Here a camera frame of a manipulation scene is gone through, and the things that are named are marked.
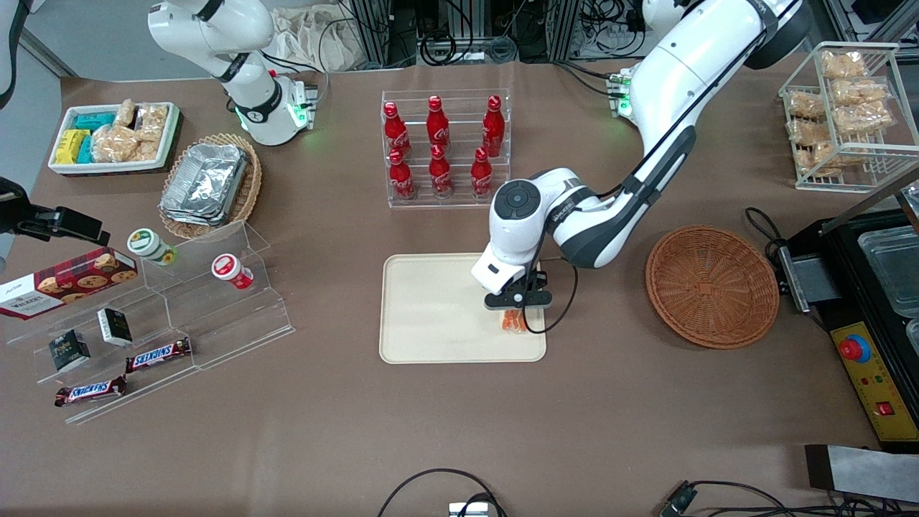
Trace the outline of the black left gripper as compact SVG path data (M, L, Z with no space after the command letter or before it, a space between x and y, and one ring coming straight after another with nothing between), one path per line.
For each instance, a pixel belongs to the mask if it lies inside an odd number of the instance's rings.
M545 271L532 271L528 275L509 282L499 294L485 295L485 308L503 311L503 323L513 320L512 310L521 310L521 324L528 325L528 310L551 307L554 297L546 290L548 276Z

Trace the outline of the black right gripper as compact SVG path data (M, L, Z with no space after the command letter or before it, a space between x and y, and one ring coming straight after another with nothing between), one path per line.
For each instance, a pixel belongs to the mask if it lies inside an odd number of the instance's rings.
M63 206L46 208L30 202L26 190L12 180L1 180L1 232L29 236L43 242L75 238L106 246L111 234L101 220Z

